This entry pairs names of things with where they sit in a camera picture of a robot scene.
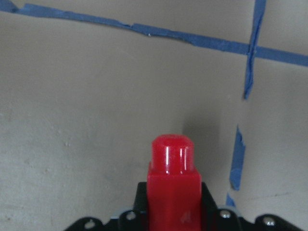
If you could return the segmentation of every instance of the blue painter's tape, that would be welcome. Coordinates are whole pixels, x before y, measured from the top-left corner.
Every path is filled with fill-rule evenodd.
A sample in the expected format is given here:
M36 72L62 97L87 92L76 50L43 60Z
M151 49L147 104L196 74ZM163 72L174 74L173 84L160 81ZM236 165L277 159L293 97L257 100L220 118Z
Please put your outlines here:
M226 205L236 207L233 198L227 193Z
M155 26L134 24L132 25L132 30L149 36L161 36L179 39L197 47L210 48L219 51L228 51L237 54L247 54L248 51L248 45L244 43L227 41L219 38L211 38L190 33L183 33L179 31L172 31Z
M233 159L230 171L230 183L233 189L239 191L241 186L241 177L244 164L246 146L243 142L242 134L237 128L234 143Z
M87 14L75 13L71 11L61 11L55 8L38 6L33 4L25 4L23 8L19 9L15 13L33 17L70 19L70 20L77 20L90 23L99 23L109 26L116 26L125 29L130 28L129 25L114 19L96 17Z
M15 6L9 0L0 0L0 11L14 13L18 10L18 7Z
M185 41L197 47L215 49L219 51L227 51L236 54L248 55L246 69L245 96L248 97L253 84L253 64L254 57L270 59L280 62L308 66L308 56L295 54L291 52L279 51L264 47L257 47L257 38L262 22L262 12L265 9L265 0L256 0L254 13L254 29L251 36L251 43L245 44L240 42L228 41L219 38L211 38L191 33L179 31L171 31L168 29L158 28L155 26L147 26L141 24L128 25L118 20L96 17L87 14L80 14L70 11L62 11L55 8L26 4L23 8L18 9L9 0L0 0L0 11L22 14L33 17L59 18L76 20L82 22L90 22L114 26L122 29L128 29L144 35L167 37Z
M256 57L279 62L308 66L308 56L265 47L257 47Z
M265 11L266 0L255 0L253 28L246 64L244 98L247 100L254 84L254 62L257 51L257 42Z

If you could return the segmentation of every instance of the red plastic block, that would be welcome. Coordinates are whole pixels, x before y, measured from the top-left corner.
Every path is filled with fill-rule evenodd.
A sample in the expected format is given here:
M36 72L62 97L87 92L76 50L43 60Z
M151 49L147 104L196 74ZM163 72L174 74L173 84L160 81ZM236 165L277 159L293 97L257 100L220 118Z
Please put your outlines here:
M149 231L200 231L201 176L193 163L193 142L183 135L162 135L152 149Z

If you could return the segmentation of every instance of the blue tape line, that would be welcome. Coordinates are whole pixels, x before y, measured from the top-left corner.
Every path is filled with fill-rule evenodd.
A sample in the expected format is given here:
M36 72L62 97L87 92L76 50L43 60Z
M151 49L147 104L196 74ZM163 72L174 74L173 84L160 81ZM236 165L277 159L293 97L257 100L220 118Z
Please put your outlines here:
M235 202L229 193L227 193L226 205L236 207Z
M132 30L144 35L167 37L185 41L197 47L215 49L219 51L227 51L236 54L247 55L246 79L245 79L245 98L247 99L253 85L253 65L254 58L264 58L290 64L308 66L308 56L295 54L286 51L280 51L270 48L258 47L257 38L260 32L262 16L265 10L266 0L256 0L253 32L250 44L223 40L219 38L211 38L191 33L179 31L171 31L168 29L158 28L154 26L146 26L141 24L128 25L118 20L91 16L87 14L74 13L70 11L62 11L55 8L38 6L34 4L26 4L19 9L10 0L0 0L0 11L22 14L33 17L59 18L76 20L82 22L98 23L108 26L114 26L122 29Z
M236 129L234 143L233 159L230 171L230 183L233 189L239 191L241 186L241 177L244 164L246 146L243 142L242 134L239 128Z
M254 62L257 51L257 42L265 11L266 0L255 0L253 28L246 64L244 97L247 100L254 84Z
M308 66L308 56L303 54L296 54L276 49L257 47L256 57L262 59L270 59L279 62L296 64L301 66Z
M114 19L96 17L87 14L74 13L70 11L62 11L55 8L38 6L33 4L25 4L23 8L18 9L16 6L15 7L7 6L9 5L10 2L8 0L0 0L0 6L2 2L4 3L2 9L3 11L6 12L17 13L33 17L61 18L61 19L70 19L83 22L98 23L98 24L104 24L108 26L115 26L123 29L132 30L148 36L161 36L161 37L179 39L198 47L210 48L219 51L228 51L237 54L247 54L248 52L248 45L240 42L227 41L219 38L211 38L207 36L183 33L179 31L171 31L168 29L163 29L155 26L147 26L142 24L128 25Z
M210 48L219 51L228 51L237 54L247 54L248 51L248 45L244 43L227 41L219 38L211 38L207 36L195 35L178 31L171 31L155 26L134 24L132 25L132 30L150 36L161 36L179 39L197 47Z
M0 11L14 13L18 10L18 7L9 0L0 0Z

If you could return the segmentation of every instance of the screw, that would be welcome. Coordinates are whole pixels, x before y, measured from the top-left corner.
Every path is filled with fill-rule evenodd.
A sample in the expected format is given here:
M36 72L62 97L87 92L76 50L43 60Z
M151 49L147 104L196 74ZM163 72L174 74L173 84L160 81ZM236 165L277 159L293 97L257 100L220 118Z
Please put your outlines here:
M130 211L129 213L126 214L127 220L134 220L135 218L136 218L136 214L133 211Z
M266 224L268 226L274 226L275 225L275 220L271 217L264 217L263 222L264 222L264 224Z
M221 210L220 216L222 218L230 218L231 217L231 213L228 210Z
M91 219L85 224L85 229L90 230L95 226L95 222Z

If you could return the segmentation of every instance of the metal screw head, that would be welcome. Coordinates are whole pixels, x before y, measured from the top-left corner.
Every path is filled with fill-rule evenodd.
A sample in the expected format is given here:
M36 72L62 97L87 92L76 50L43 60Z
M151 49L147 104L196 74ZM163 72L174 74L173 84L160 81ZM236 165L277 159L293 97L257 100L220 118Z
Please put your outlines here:
M85 224L85 229L90 230L95 226L95 222L91 219Z
M130 211L129 213L126 214L127 220L134 220L135 218L136 218L136 214L133 211Z
M228 210L221 210L220 212L220 216L222 218L230 218L231 217L231 213Z
M264 224L266 224L268 226L274 226L275 225L275 220L271 217L264 217L263 222L264 222Z

